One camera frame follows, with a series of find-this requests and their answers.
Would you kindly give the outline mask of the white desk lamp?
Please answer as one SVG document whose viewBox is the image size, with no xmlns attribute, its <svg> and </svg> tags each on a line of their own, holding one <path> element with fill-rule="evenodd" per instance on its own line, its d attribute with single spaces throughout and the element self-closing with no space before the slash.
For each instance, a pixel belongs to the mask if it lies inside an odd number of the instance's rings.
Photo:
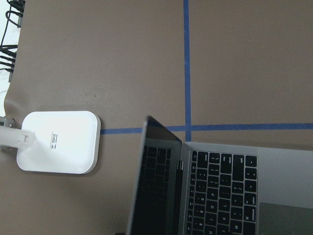
<svg viewBox="0 0 313 235">
<path fill-rule="evenodd" d="M 0 119 L 0 146 L 17 149 L 24 171 L 87 174 L 98 159 L 100 118 L 90 111 L 29 113 L 20 129 Z"/>
</svg>

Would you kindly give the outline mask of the grey laptop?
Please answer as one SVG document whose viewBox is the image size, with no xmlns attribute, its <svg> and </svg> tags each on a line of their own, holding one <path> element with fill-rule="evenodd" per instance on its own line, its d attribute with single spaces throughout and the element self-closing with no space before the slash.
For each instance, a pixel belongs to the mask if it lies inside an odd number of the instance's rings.
<svg viewBox="0 0 313 235">
<path fill-rule="evenodd" d="M 129 235 L 310 235 L 313 153 L 183 142 L 144 121 Z"/>
</svg>

